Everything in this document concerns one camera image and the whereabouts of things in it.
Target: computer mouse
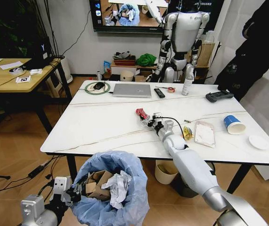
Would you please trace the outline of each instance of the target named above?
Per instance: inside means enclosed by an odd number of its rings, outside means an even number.
[[[104,86],[105,86],[105,84],[103,82],[99,81],[97,84],[95,84],[93,86],[93,88],[99,90],[99,89],[103,88]]]

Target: blue garbage bag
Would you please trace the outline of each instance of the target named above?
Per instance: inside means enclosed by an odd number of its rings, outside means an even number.
[[[129,19],[125,17],[121,17],[119,19],[120,24],[122,26],[138,26],[139,25],[139,7],[135,4],[123,4],[119,10],[119,14],[125,9],[129,9],[129,10],[133,9],[135,11],[134,17],[132,21],[130,21]]]
[[[74,181],[74,185],[87,174],[107,170],[119,173],[121,170],[132,176],[128,187],[126,199],[122,203],[122,209],[115,209],[110,201],[98,200],[82,196],[81,201],[74,203],[71,208],[73,214],[81,224],[90,226],[126,226],[139,225],[149,210],[146,191],[147,176],[138,157],[134,154],[122,151],[109,151],[96,153],[88,159],[80,168]]]

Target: remote control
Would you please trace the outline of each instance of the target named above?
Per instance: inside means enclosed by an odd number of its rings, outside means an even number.
[[[212,103],[215,103],[219,99],[232,98],[233,96],[234,94],[229,93],[227,91],[220,91],[217,93],[208,93],[207,95],[205,95],[205,97]]]
[[[165,95],[159,88],[155,88],[154,91],[158,94],[159,98],[164,98]]]

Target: small red object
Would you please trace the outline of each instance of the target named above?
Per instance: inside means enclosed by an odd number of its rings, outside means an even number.
[[[168,87],[168,92],[169,93],[174,93],[175,92],[175,88],[174,87]]]
[[[144,119],[149,119],[150,118],[150,116],[149,115],[147,115],[145,112],[144,112],[144,110],[142,109],[142,108],[138,108],[138,109],[136,109],[136,114],[138,115],[138,116],[141,116],[141,117],[143,117]]]

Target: tv screen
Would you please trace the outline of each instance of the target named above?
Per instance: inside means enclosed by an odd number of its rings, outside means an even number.
[[[164,17],[172,10],[169,1],[152,0]],[[200,11],[210,14],[205,30],[214,30],[224,0],[203,0]],[[145,0],[90,0],[91,17],[95,32],[162,33],[162,24],[152,18]]]

